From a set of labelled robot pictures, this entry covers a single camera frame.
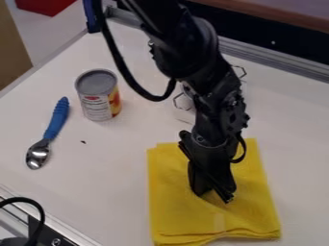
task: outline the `black cable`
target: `black cable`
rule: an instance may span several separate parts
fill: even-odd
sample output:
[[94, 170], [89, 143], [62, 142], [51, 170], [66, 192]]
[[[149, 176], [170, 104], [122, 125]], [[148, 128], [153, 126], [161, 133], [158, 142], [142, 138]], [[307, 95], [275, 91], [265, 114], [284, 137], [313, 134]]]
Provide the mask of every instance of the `black cable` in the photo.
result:
[[246, 146], [246, 143], [245, 143], [243, 137], [241, 136], [241, 132], [237, 133], [236, 139], [242, 146], [243, 154], [236, 159], [232, 159], [231, 160], [232, 163], [239, 163], [239, 162], [243, 161], [245, 158], [245, 155], [246, 155], [246, 151], [247, 151], [247, 146]]
[[173, 78], [169, 80], [165, 93], [162, 96], [153, 95], [150, 92], [148, 92], [146, 89], [144, 89], [142, 86], [140, 86], [140, 84], [136, 81], [136, 79], [130, 72], [129, 68], [127, 67], [127, 64], [123, 60], [119, 50], [117, 49], [117, 46], [114, 41], [114, 37], [110, 32], [105, 16], [103, 14], [102, 0], [92, 0], [92, 7], [95, 17], [101, 28], [101, 32], [109, 46], [112, 56], [114, 57], [115, 65], [119, 70], [119, 72], [121, 73], [122, 77], [126, 80], [127, 84], [140, 96], [150, 101], [161, 102], [166, 98], [168, 98], [176, 87], [176, 80]]
[[39, 236], [42, 232], [43, 226], [44, 226], [44, 221], [45, 221], [45, 214], [44, 214], [44, 210], [43, 210], [42, 206], [30, 198], [12, 197], [12, 198], [9, 198], [9, 199], [6, 199], [6, 200], [0, 202], [0, 209], [2, 207], [4, 207], [5, 205], [14, 204], [14, 203], [31, 204], [38, 209], [38, 212], [40, 214], [40, 220], [38, 222], [38, 227], [37, 227], [36, 231], [32, 234], [32, 236], [29, 238], [29, 240], [26, 242], [26, 244], [24, 245], [24, 246], [36, 246], [38, 243], [38, 238], [39, 238]]

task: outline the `tin can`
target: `tin can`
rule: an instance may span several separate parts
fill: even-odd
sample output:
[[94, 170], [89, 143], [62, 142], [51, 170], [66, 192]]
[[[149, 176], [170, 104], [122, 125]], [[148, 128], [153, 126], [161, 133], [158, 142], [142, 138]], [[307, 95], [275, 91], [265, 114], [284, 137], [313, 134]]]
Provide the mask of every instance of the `tin can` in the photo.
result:
[[109, 120], [121, 111], [117, 79], [113, 72], [95, 69], [82, 74], [75, 82], [86, 118]]

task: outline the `can lid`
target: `can lid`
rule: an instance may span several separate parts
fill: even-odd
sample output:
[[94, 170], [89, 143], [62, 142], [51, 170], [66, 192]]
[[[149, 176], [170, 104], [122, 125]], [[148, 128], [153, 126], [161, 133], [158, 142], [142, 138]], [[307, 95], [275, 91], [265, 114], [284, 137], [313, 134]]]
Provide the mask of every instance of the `can lid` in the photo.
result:
[[116, 84], [113, 72], [96, 69], [82, 74], [75, 82], [78, 92], [87, 95], [109, 94]]

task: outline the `folded towel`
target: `folded towel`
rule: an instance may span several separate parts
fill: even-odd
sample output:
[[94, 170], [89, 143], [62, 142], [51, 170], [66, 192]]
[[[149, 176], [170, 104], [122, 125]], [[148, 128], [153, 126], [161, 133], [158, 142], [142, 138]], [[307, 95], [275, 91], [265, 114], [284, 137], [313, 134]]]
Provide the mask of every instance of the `folded towel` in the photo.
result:
[[245, 159], [232, 164], [238, 189], [229, 204], [224, 204], [214, 191], [200, 198], [190, 190], [188, 159], [177, 143], [158, 144], [148, 150], [151, 231], [155, 245], [198, 246], [222, 237], [280, 237], [280, 223], [256, 139], [249, 138], [246, 143]]

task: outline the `blue spoon handle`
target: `blue spoon handle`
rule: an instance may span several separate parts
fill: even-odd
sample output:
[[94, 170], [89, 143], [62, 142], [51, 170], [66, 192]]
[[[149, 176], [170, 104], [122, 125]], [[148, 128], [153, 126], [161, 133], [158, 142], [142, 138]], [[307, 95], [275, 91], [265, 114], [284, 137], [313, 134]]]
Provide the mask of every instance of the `blue spoon handle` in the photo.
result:
[[43, 138], [54, 139], [60, 132], [68, 116], [69, 103], [67, 97], [62, 98], [56, 105], [53, 117], [45, 131]]

